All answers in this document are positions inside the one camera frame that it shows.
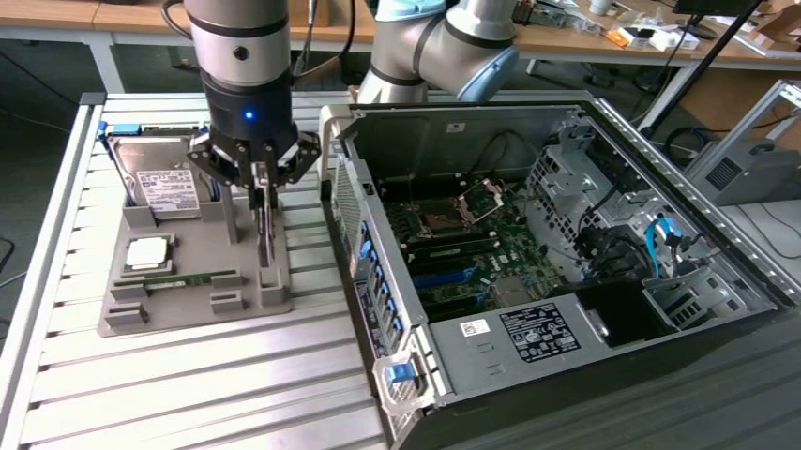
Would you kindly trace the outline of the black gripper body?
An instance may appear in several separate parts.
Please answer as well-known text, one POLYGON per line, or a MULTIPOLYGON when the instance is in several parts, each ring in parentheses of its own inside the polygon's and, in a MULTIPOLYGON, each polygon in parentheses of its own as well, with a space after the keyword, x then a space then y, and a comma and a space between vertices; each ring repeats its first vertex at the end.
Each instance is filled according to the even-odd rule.
POLYGON ((291 85, 279 78, 254 86, 203 78, 211 127, 228 138, 292 146, 298 128, 291 117, 291 85))

